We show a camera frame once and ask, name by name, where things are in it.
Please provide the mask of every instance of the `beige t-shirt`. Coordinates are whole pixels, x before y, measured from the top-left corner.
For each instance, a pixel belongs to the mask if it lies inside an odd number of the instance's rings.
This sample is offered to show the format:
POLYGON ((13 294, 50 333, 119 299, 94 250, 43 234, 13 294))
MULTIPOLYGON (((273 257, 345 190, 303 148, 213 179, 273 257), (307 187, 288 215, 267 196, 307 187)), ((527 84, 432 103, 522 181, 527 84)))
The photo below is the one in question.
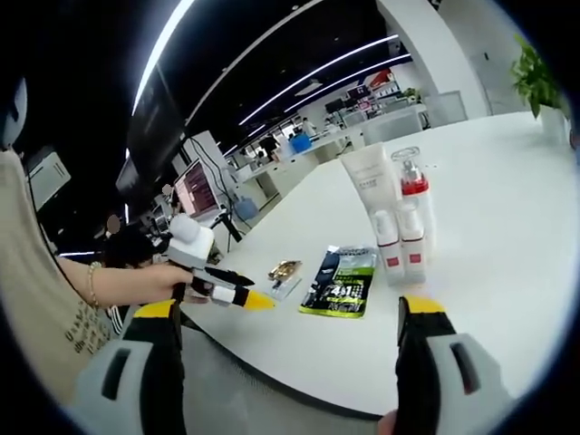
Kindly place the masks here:
POLYGON ((24 170, 0 152, 0 294, 15 338, 44 387, 62 404, 110 327, 64 278, 48 250, 24 170))

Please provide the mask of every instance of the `ceiling light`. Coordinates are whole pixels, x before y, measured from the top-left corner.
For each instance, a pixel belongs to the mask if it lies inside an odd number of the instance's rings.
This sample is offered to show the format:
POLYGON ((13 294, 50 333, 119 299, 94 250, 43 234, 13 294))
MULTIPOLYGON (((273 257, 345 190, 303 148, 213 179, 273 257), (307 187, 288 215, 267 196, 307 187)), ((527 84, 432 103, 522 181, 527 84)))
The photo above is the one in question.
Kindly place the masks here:
POLYGON ((268 104, 270 104, 271 102, 273 102, 274 100, 276 100, 280 96, 284 95, 286 92, 290 91, 297 84, 299 84, 299 83, 303 82, 304 80, 312 77, 313 75, 319 73, 324 68, 328 68, 329 66, 331 66, 331 65, 333 65, 333 64, 335 64, 337 62, 340 62, 341 60, 346 59, 347 57, 352 56, 353 54, 357 54, 357 53, 359 53, 359 52, 361 52, 363 50, 366 50, 367 48, 374 47, 377 44, 386 43, 387 41, 390 41, 390 40, 395 39, 395 38, 398 38, 398 37, 399 36, 397 34, 393 34, 391 36, 387 36, 386 38, 379 39, 378 41, 374 41, 373 43, 368 43, 366 45, 363 45, 362 47, 359 47, 356 50, 352 50, 351 52, 349 52, 347 54, 343 54, 342 56, 337 57, 336 59, 334 59, 333 61, 330 61, 329 63, 325 63, 323 66, 321 66, 319 68, 316 68, 314 71, 309 72, 307 75, 305 75, 301 79, 298 79, 296 82, 292 83, 290 86, 288 86, 287 88, 285 88, 281 92, 277 93, 274 97, 272 97, 270 100, 266 101, 264 104, 262 104, 260 107, 258 107, 255 111, 253 111, 252 113, 250 113, 249 115, 247 115, 247 117, 243 121, 241 121, 238 125, 244 125, 248 120, 250 120, 259 111, 261 111, 262 109, 264 109, 268 104))
POLYGON ((254 131, 252 131, 250 134, 248 134, 247 137, 248 138, 251 138, 256 133, 258 133, 260 130, 262 130, 265 126, 266 126, 265 124, 262 124, 260 127, 258 127, 257 129, 255 129, 254 131))
POLYGON ((338 82, 334 82, 333 84, 329 84, 328 86, 323 87, 323 89, 321 89, 318 92, 313 93, 312 95, 308 95, 306 98, 302 99, 301 101, 297 102, 296 104, 290 106, 289 108, 287 108, 284 113, 287 113, 289 111, 291 111, 294 107, 299 106, 300 104, 302 104, 303 102, 306 102, 307 100, 310 100, 311 98, 315 97, 316 95, 329 90, 330 88, 332 88, 333 86, 336 86, 339 83, 342 82, 346 82, 347 80, 350 80, 354 77, 356 77, 357 75, 360 75, 362 73, 366 73, 367 71, 373 70, 374 68, 377 68, 379 66, 383 66, 387 63, 391 63, 391 62, 395 62, 395 61, 399 61, 400 59, 405 59, 407 57, 411 57, 410 54, 404 54, 403 56, 397 56, 397 57, 393 57, 392 59, 389 59, 387 61, 383 61, 380 63, 376 63, 373 66, 369 66, 368 68, 364 68, 363 70, 360 70, 359 72, 355 72, 354 74, 349 75, 348 77, 344 77, 343 79, 339 80, 338 82))
POLYGON ((153 68, 155 68, 155 65, 160 59, 161 53, 163 53, 163 50, 165 49, 167 42, 173 34, 173 31, 177 28, 181 18, 183 18, 183 15, 185 15, 193 2, 194 0, 181 0, 177 7, 173 10, 169 20, 165 23, 165 27, 163 27, 157 42, 153 46, 149 60, 145 65, 145 71, 143 71, 143 75, 141 76, 141 81, 139 83, 139 88, 137 88, 137 95, 135 95, 135 102, 133 103, 133 111, 131 112, 131 116, 135 113, 135 109, 137 109, 137 104, 139 103, 141 95, 145 90, 145 85, 147 84, 151 73, 153 73, 153 68))
POLYGON ((235 150, 236 148, 237 148, 237 145, 234 145, 232 148, 227 150, 226 153, 224 154, 224 157, 227 157, 229 155, 229 153, 232 152, 233 150, 235 150))
POLYGON ((64 254, 59 254, 58 256, 94 256, 94 251, 89 252, 67 252, 64 254))

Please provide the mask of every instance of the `gold bracelet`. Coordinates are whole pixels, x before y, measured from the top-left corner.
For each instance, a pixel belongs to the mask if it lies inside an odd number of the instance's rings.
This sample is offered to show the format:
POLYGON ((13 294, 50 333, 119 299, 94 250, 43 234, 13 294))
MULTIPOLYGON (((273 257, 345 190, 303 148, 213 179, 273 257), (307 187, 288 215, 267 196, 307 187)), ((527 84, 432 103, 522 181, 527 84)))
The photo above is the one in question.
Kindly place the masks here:
POLYGON ((89 285, 89 292, 91 293, 92 307, 96 310, 99 309, 99 301, 97 301, 97 295, 94 293, 94 288, 92 287, 92 274, 94 269, 101 267, 101 263, 94 261, 89 266, 89 273, 87 274, 87 281, 89 285))

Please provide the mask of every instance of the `woman's hand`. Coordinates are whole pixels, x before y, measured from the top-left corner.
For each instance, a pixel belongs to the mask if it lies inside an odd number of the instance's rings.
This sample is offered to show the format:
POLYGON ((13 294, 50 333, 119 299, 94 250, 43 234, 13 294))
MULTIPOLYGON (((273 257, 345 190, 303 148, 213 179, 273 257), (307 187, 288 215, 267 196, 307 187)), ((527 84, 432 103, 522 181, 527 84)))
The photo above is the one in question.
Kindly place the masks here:
MULTIPOLYGON (((164 301, 171 298, 173 287, 177 284, 185 283, 190 285, 193 281, 193 274, 179 267, 170 265, 153 265, 144 267, 136 272, 141 272, 148 284, 143 287, 143 297, 146 298, 142 303, 151 303, 164 301)), ((197 297, 186 291, 183 302, 192 304, 205 304, 208 301, 206 297, 197 297)))

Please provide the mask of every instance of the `potted plant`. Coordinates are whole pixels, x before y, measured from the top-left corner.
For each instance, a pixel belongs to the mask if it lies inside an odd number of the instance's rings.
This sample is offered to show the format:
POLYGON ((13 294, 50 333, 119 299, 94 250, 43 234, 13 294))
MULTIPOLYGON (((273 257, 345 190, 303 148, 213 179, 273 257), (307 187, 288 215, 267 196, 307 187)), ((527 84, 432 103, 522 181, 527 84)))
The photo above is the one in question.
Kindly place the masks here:
POLYGON ((522 54, 511 67, 516 79, 514 88, 529 102, 534 118, 540 116, 544 133, 558 142, 564 141, 565 119, 556 80, 534 47, 518 35, 516 39, 522 47, 522 54))
POLYGON ((402 94, 404 97, 407 97, 410 102, 421 102, 421 93, 415 88, 407 88, 402 94))

